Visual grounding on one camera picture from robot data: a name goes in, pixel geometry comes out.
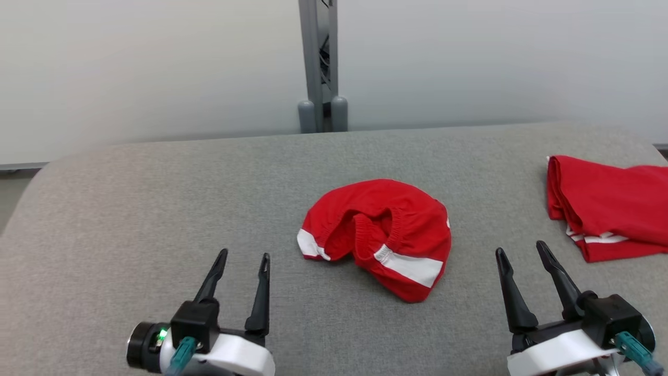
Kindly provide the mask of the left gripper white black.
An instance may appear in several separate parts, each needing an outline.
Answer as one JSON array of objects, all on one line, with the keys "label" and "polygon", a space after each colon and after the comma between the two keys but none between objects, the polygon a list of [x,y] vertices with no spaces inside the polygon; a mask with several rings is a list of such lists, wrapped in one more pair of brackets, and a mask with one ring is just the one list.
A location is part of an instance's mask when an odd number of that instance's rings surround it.
[{"label": "left gripper white black", "polygon": [[[217,283],[222,278],[228,250],[217,255],[194,302],[213,302]],[[249,336],[267,336],[270,327],[270,255],[263,254],[258,269],[258,286],[252,312],[244,329]],[[167,375],[172,357],[178,345],[172,339],[167,323],[139,323],[127,340],[126,361],[131,368],[148,373]],[[177,372],[178,375],[275,375],[276,364],[271,352],[241,336],[218,336],[208,353],[194,353],[193,357]]]}]

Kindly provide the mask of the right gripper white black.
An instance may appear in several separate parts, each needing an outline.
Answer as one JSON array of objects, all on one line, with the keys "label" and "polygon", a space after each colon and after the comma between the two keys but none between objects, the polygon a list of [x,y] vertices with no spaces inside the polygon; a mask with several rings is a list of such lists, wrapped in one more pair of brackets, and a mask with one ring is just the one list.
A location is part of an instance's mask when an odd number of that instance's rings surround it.
[{"label": "right gripper white black", "polygon": [[[564,320],[580,320],[580,290],[548,245],[539,240],[536,250],[553,279]],[[638,338],[641,318],[584,318],[539,327],[518,286],[515,271],[504,252],[495,252],[508,328],[513,333],[507,368],[511,375],[620,375],[625,361],[634,362],[644,375],[655,374],[653,353]]]}]

